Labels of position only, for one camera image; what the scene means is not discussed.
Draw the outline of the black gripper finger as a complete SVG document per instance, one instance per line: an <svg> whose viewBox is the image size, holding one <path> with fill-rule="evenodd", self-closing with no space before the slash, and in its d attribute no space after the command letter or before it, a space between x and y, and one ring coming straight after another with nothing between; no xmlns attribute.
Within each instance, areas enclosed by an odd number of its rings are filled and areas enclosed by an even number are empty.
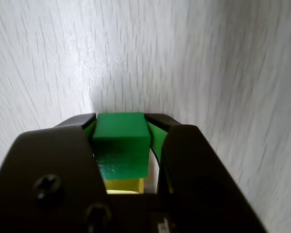
<svg viewBox="0 0 291 233"><path fill-rule="evenodd" d="M159 190L172 195L179 233L263 233L265 228L235 181L195 125L165 114L145 114L166 132L160 157Z"/></svg>
<svg viewBox="0 0 291 233"><path fill-rule="evenodd" d="M0 233L112 233L88 139L94 113L22 133L0 168Z"/></svg>

